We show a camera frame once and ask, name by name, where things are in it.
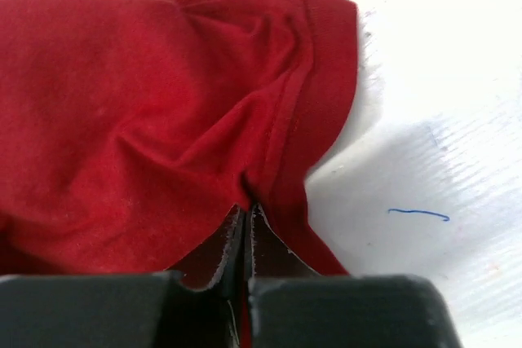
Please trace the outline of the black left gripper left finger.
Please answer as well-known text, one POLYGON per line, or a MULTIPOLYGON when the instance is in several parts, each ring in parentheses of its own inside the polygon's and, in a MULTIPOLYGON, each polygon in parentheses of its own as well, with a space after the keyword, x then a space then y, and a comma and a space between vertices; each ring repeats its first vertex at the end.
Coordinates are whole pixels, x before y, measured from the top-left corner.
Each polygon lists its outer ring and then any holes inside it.
POLYGON ((6 275, 3 347, 238 347, 245 212, 171 268, 148 274, 6 275))

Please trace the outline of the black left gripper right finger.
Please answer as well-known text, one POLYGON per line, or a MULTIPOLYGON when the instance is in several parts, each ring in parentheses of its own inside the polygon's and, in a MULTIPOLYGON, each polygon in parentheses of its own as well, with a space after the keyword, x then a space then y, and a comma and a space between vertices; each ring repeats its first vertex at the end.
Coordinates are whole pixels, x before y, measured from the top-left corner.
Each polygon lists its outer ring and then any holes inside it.
POLYGON ((322 276, 270 228, 246 217, 246 278, 254 347, 461 346, 444 298, 415 275, 322 276))

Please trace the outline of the dark red t shirt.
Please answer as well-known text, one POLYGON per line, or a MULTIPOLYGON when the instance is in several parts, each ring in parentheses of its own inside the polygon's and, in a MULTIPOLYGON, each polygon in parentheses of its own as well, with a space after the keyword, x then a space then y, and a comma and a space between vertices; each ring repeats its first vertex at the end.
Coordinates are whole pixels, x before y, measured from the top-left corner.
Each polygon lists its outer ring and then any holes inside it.
POLYGON ((305 178, 354 103, 351 0, 1 0, 1 272, 164 271, 234 205, 326 275, 305 178))

